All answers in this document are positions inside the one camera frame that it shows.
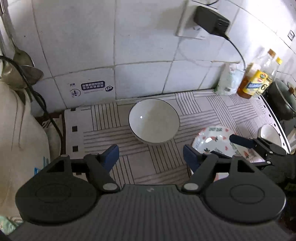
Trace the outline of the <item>striped table mat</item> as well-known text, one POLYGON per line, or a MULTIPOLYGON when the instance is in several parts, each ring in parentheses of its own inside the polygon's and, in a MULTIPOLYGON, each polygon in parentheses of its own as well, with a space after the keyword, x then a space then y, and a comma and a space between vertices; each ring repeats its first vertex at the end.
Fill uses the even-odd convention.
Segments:
POLYGON ((67 109, 66 153, 72 159, 119 147, 110 175, 126 184, 177 184, 189 177, 183 147, 212 126, 255 137, 263 125, 276 129, 281 146, 290 144, 262 97, 243 99, 211 90, 188 91, 67 109))

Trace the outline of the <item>white rice cooker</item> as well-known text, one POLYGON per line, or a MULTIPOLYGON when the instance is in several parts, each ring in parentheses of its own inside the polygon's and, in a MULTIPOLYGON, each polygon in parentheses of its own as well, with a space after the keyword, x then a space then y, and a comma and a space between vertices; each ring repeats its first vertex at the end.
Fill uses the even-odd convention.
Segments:
POLYGON ((1 215, 18 216, 18 189, 50 161, 48 137, 31 115, 27 93, 22 102, 1 82, 1 215))

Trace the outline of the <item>yellow label oil bottle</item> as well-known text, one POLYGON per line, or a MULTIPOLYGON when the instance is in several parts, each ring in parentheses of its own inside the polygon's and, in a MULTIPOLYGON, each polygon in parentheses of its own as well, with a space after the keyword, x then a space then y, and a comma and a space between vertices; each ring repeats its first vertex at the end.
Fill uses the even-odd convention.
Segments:
POLYGON ((244 78, 237 89, 237 94, 245 99, 250 99, 262 86, 269 76, 271 65, 276 53, 269 49, 262 57, 256 58, 248 65, 244 78))

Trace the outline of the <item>black wok with lid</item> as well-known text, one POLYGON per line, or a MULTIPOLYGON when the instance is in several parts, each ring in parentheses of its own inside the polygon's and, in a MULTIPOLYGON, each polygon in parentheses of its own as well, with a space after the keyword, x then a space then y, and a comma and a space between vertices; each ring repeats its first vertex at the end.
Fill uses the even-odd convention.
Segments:
POLYGON ((295 118, 295 87, 290 82, 275 80, 269 86, 266 97, 269 106, 281 121, 295 118))

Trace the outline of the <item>clear vinegar bottle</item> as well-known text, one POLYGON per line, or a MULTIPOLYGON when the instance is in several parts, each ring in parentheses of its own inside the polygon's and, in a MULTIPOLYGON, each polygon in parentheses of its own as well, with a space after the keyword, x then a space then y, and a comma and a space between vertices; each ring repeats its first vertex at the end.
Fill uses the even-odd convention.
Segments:
POLYGON ((280 59, 280 57, 277 57, 275 60, 272 61, 271 65, 266 70, 268 77, 266 78, 266 80, 263 81, 262 85, 254 94, 254 97, 259 97, 268 89, 268 87, 274 81, 276 73, 279 67, 281 66, 281 64, 282 64, 282 60, 280 59))

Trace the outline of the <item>black power adapter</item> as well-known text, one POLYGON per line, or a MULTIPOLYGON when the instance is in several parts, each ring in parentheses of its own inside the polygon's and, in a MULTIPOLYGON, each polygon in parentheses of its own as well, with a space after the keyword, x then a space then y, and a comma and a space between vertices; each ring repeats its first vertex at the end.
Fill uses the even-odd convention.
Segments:
POLYGON ((193 20, 209 34, 229 40, 226 32, 230 26, 230 21, 216 11, 204 6, 198 6, 193 20))

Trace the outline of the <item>white salt bag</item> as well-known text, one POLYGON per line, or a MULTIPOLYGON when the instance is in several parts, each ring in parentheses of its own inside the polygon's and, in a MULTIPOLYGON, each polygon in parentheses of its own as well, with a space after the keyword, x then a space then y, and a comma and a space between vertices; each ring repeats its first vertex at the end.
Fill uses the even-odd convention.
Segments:
POLYGON ((244 65, 226 63, 219 77, 215 93, 217 95, 233 95, 237 92, 244 76, 244 65))

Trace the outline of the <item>white wall socket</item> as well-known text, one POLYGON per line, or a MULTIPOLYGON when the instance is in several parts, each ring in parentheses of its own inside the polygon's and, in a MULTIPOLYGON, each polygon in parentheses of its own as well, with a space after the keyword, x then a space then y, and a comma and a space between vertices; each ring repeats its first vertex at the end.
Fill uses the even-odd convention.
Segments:
POLYGON ((218 12, 217 7, 219 4, 211 6, 208 6, 208 4, 210 4, 210 1, 185 1, 176 36, 198 40, 206 39, 209 33, 194 22, 194 16, 198 6, 204 6, 218 12))

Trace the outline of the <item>strawberry print plate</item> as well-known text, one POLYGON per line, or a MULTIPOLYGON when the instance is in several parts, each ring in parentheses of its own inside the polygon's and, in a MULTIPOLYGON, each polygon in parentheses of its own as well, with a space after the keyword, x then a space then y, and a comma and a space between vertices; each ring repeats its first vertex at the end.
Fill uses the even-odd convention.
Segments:
POLYGON ((192 147, 201 154, 216 151, 229 157, 238 154, 251 163, 264 162, 253 149, 247 149, 230 142, 229 137, 232 134, 234 134, 233 130, 227 127, 209 126, 197 134, 192 147))

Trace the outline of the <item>metal ladle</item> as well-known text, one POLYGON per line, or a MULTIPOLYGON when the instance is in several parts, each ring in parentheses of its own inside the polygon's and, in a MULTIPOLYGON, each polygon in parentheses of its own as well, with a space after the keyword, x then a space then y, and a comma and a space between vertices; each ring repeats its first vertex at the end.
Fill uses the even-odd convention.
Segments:
MULTIPOLYGON (((44 76, 43 71, 35 67, 35 64, 29 54, 18 48, 12 32, 12 27, 9 24, 8 13, 4 7, 4 1, 1 1, 1 20, 3 21, 5 32, 15 51, 13 60, 18 64, 23 71, 29 84, 34 85, 44 76)), ((27 84, 23 81, 20 73, 10 63, 3 68, 1 79, 12 89, 26 88, 27 84)))

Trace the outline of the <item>small white bowl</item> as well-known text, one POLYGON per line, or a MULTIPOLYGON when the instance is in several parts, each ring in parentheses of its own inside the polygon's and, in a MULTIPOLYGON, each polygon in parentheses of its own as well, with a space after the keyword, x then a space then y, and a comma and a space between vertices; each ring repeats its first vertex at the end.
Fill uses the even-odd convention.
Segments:
POLYGON ((258 137, 270 141, 281 147, 281 139, 279 133, 273 126, 269 124, 265 124, 259 128, 258 137))

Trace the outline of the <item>large white bowl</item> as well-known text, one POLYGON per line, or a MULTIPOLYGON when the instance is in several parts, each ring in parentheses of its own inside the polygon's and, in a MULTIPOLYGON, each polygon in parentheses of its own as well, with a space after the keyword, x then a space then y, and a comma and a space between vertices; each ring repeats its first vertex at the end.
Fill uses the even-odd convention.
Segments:
POLYGON ((128 124, 134 136, 148 145, 161 145, 174 138, 180 127, 177 111, 169 103, 148 98, 130 110, 128 124))

